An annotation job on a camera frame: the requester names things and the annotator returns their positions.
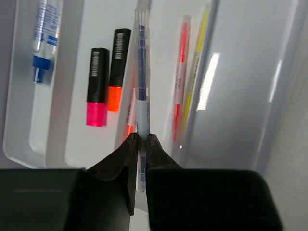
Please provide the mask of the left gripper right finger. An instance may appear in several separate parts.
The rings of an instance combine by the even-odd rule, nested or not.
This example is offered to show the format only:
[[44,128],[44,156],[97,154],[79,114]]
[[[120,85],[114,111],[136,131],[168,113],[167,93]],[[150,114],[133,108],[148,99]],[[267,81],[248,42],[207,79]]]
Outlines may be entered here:
[[251,170],[184,169],[147,139],[146,193],[153,231],[281,231],[265,180]]

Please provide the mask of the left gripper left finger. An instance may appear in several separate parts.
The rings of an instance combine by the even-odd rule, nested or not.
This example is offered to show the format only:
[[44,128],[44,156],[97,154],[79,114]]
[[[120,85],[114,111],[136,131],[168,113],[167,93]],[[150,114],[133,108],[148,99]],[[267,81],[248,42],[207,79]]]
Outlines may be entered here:
[[138,136],[90,167],[0,172],[3,231],[127,231],[134,214]]

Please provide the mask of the pink pen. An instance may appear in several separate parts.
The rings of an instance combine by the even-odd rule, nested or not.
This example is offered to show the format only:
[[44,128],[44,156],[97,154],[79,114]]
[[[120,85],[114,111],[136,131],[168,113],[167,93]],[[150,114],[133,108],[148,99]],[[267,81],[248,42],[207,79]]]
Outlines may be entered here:
[[185,15],[183,17],[180,28],[177,70],[176,70],[176,79],[174,87],[174,113],[173,113],[173,129],[172,129],[173,133],[172,137],[174,142],[177,140],[178,133],[180,130],[180,114],[181,114],[181,107],[183,104],[184,86],[186,78],[187,53],[188,53],[189,38],[190,38],[190,25],[191,25],[191,17]]
[[128,109],[128,117],[127,117],[127,134],[126,137],[135,131],[136,126],[136,95],[135,95],[135,65],[133,65],[132,69],[132,84],[130,91],[130,104]]

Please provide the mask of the yellow pen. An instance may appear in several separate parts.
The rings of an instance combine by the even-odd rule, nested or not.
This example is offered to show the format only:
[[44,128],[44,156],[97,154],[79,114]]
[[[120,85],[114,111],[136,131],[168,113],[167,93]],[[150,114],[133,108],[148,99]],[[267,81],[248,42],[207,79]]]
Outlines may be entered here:
[[182,118],[182,133],[184,134],[186,130],[188,115],[190,111],[192,95],[195,85],[195,79],[198,74],[198,68],[200,64],[200,54],[203,47],[204,36],[207,29],[208,18],[210,14],[211,2],[205,4],[205,9],[203,11],[202,20],[199,25],[198,36],[196,39],[196,44],[193,52],[192,65],[188,75],[188,82],[184,97],[184,109]]

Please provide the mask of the pink black highlighter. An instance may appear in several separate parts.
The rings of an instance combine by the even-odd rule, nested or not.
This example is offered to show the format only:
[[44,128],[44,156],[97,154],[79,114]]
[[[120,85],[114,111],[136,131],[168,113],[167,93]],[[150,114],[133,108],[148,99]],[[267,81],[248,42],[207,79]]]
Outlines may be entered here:
[[87,91],[86,125],[103,127],[107,121],[109,51],[92,48]]

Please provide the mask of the orange-capped black marker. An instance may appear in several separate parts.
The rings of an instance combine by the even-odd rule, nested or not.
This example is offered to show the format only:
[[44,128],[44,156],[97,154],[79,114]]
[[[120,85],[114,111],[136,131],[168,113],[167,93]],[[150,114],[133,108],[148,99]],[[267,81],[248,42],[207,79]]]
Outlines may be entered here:
[[108,86],[108,111],[118,112],[127,62],[131,30],[116,29],[114,33],[111,70]]

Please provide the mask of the clear blue-capped spray bottle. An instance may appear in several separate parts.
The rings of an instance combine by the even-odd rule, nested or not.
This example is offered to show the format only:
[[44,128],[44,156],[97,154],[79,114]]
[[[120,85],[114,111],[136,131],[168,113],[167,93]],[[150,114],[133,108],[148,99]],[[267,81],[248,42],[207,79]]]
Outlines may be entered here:
[[45,73],[51,69],[55,59],[62,9],[62,0],[40,0],[37,4],[32,63],[36,84],[44,82]]

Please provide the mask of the grey thin pen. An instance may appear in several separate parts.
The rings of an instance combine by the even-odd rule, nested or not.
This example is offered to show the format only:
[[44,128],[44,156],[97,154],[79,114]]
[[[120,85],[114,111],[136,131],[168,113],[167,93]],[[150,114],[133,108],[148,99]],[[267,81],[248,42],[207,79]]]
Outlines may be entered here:
[[146,194],[147,137],[150,133],[150,6],[149,0],[139,0],[134,21],[138,190],[142,197]]

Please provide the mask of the white tiered organizer tray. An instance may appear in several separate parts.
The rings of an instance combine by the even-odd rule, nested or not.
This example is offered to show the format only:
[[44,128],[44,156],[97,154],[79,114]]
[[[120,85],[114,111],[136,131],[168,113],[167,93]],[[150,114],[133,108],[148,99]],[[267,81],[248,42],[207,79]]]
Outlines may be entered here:
[[[172,153],[173,92],[180,24],[191,17],[188,67],[206,0],[65,0],[55,64],[33,82],[38,3],[16,3],[4,129],[5,155],[29,168],[91,167],[125,138],[133,54],[121,109],[101,128],[86,125],[90,50],[112,49],[114,31],[132,29],[134,10],[150,10],[150,132]],[[305,0],[220,0],[209,48],[200,60],[178,161],[187,168],[261,172],[270,154],[292,76]]]

